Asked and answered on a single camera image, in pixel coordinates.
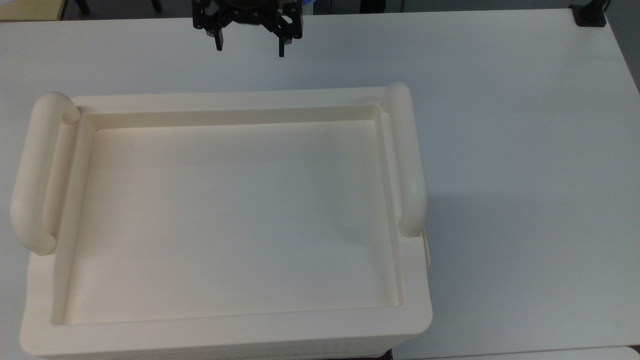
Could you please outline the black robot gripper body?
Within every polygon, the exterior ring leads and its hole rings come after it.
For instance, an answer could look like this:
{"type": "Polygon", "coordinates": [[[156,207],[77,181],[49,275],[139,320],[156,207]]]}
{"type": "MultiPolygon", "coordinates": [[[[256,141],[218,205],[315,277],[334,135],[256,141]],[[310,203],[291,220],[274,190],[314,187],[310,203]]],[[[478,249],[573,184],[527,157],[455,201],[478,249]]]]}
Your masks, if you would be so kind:
{"type": "Polygon", "coordinates": [[[301,0],[194,0],[192,23],[217,40],[231,23],[263,27],[284,41],[303,37],[301,0]]]}

